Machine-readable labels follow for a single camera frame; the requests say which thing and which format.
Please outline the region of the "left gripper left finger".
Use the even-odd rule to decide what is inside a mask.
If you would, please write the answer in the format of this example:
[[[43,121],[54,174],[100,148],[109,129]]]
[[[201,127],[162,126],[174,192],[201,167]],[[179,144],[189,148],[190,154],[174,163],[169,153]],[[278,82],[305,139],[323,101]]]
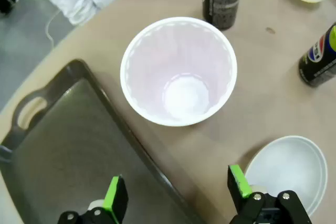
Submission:
[[[127,206],[128,192],[121,175],[114,176],[109,185],[102,206],[95,206],[80,215],[75,211],[65,211],[57,223],[122,223]]]

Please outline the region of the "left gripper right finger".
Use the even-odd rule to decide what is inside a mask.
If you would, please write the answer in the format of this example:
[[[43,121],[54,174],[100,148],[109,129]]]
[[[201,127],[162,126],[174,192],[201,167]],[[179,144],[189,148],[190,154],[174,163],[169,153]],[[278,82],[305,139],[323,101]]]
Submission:
[[[282,191],[277,197],[253,192],[239,165],[228,166],[227,187],[237,211],[230,223],[311,223],[294,191]]]

